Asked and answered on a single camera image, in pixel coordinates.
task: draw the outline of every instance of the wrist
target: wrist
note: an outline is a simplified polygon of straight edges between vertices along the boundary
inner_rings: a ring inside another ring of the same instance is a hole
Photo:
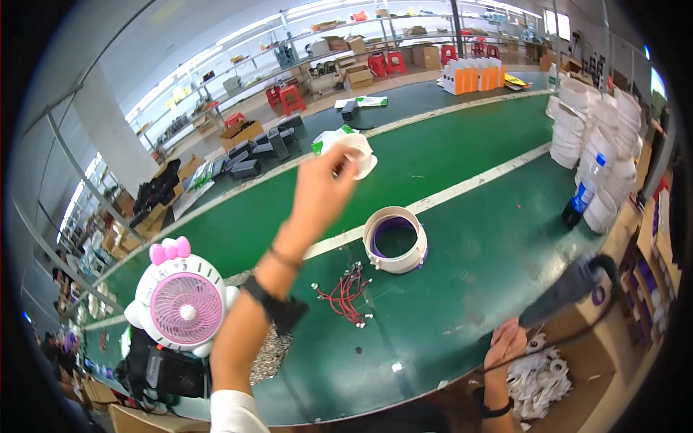
[[[484,374],[484,404],[490,410],[499,410],[508,405],[510,396],[505,370],[497,369]]]

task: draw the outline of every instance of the hand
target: hand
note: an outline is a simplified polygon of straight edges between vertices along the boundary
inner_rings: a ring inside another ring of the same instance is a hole
[[[527,347],[527,333],[520,326],[519,319],[513,317],[504,321],[498,329],[493,332],[491,337],[491,348],[486,353],[484,358],[484,369],[489,370],[497,365],[520,355]],[[491,370],[489,373],[499,372],[498,376],[502,375],[505,381],[505,376],[508,366],[498,367]]]
[[[299,167],[289,225],[301,234],[306,247],[337,219],[356,186],[358,164],[348,160],[347,155],[357,157],[359,151],[337,144]]]

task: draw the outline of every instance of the white sleeve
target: white sleeve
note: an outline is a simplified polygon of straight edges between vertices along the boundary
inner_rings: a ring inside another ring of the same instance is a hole
[[[220,389],[210,397],[210,433],[270,433],[260,419],[255,399],[245,392]]]

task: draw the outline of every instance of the plastic bottle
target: plastic bottle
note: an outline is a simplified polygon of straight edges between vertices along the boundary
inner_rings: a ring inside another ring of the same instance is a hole
[[[587,209],[587,205],[592,201],[597,189],[604,185],[606,174],[604,164],[606,164],[606,158],[599,153],[596,161],[592,161],[590,164],[590,170],[580,180],[575,194],[565,206],[562,215],[563,223],[570,230],[582,219],[582,213]]]
[[[550,91],[556,91],[556,88],[559,85],[559,76],[558,72],[556,71],[556,64],[551,63],[551,68],[549,69],[549,85],[548,89]]]

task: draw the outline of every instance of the black bag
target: black bag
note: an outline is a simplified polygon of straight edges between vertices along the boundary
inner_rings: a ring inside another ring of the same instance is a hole
[[[130,327],[130,352],[118,363],[113,376],[128,391],[130,396],[142,409],[146,403],[163,403],[173,412],[170,406],[179,401],[179,396],[205,397],[204,382],[207,375],[202,360],[197,360],[169,348],[157,348],[157,343],[140,328]],[[164,363],[159,369],[157,386],[147,383],[147,369],[154,351],[161,354]],[[151,399],[144,394],[145,389],[157,392],[157,398]]]

